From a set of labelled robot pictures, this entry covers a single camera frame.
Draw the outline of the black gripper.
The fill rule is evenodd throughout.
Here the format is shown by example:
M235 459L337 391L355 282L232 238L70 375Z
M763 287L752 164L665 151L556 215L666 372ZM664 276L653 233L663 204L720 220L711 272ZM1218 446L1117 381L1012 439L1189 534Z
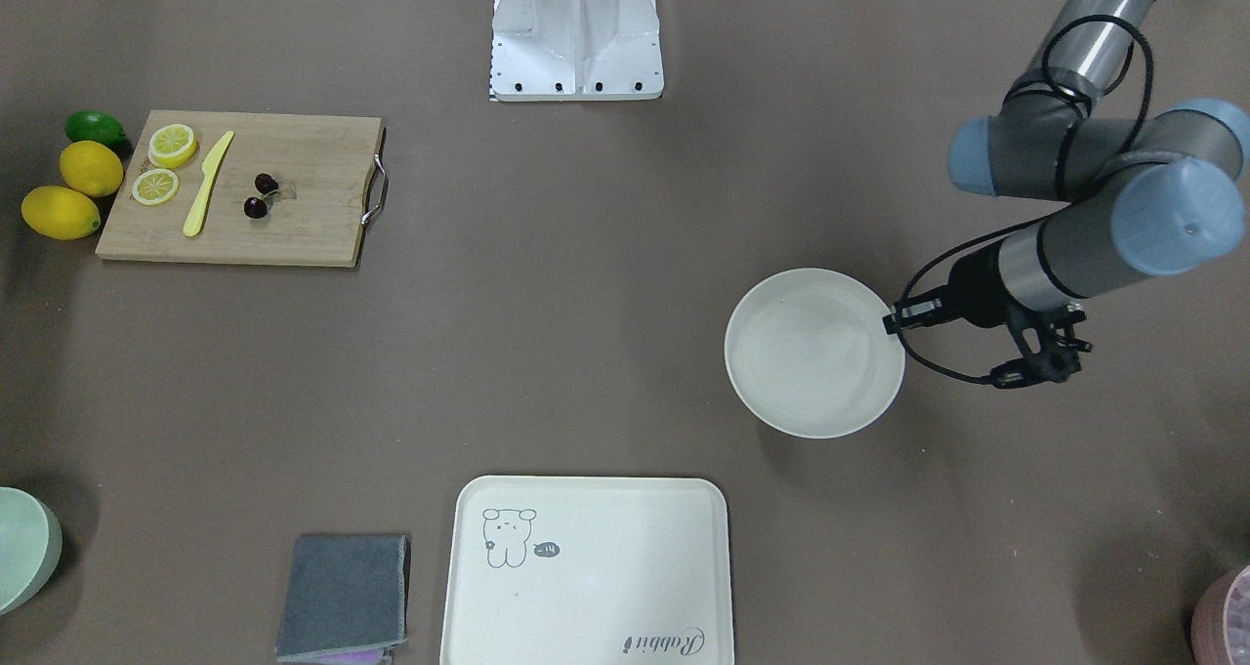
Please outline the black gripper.
M1082 368L1080 356L1089 352L1091 344L1075 334L1078 322L1084 322L1085 312L1062 302L1058 309L1036 311L1028 309L1009 294L998 270L999 245L978 248L978 251L960 258L948 274L946 282L915 295L914 288L929 270L968 250L966 245L950 248L914 274L902 295L894 301L884 316L884 331L898 336L909 358L948 379L995 389L1021 389L1041 382L1065 382ZM911 328L935 328L962 319L975 328L1005 328L1018 358L991 368L980 376L958 372L924 358L906 339Z

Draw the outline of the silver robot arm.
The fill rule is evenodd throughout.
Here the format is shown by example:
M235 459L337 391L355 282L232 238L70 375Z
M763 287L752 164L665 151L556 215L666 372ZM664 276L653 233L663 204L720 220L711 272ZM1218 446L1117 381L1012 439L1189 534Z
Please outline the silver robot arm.
M974 385L1062 382L1090 349L1074 331L1081 301L1238 248L1248 114L1195 99L1150 118L1142 20L1155 1L1068 0L999 112L959 128L948 166L955 188L1054 199L1060 210L951 248L941 286L902 288L882 321L889 335L955 319L1002 326L1018 358Z

